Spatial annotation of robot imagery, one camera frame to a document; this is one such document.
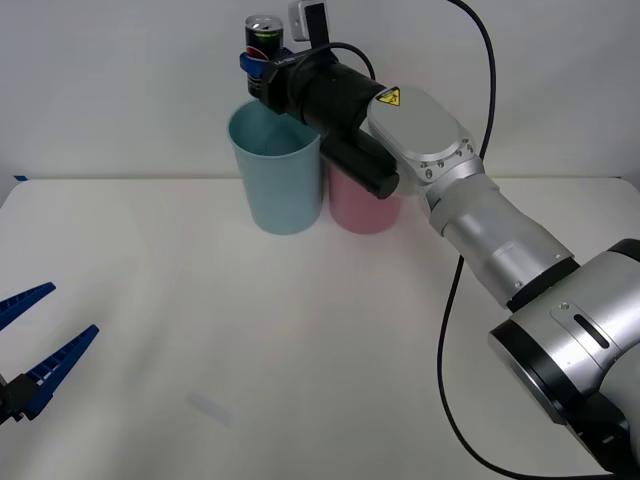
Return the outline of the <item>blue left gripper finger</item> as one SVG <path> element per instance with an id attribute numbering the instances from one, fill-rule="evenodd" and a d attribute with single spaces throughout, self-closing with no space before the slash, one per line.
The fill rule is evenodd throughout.
<path id="1" fill-rule="evenodd" d="M 89 326 L 64 347 L 4 386 L 4 420 L 34 420 L 99 333 Z"/>
<path id="2" fill-rule="evenodd" d="M 37 302 L 56 289 L 52 282 L 33 287 L 0 301 L 0 329 L 3 330 Z"/>

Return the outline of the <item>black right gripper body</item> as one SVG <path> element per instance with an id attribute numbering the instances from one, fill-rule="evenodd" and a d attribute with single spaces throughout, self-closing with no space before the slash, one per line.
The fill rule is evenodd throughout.
<path id="1" fill-rule="evenodd" d="M 261 79 L 260 102 L 276 114 L 302 118 L 303 95 L 318 74 L 334 63 L 334 55 L 314 55 L 294 74 L 296 66 L 310 50 L 284 56 L 280 50 L 265 68 Z"/>

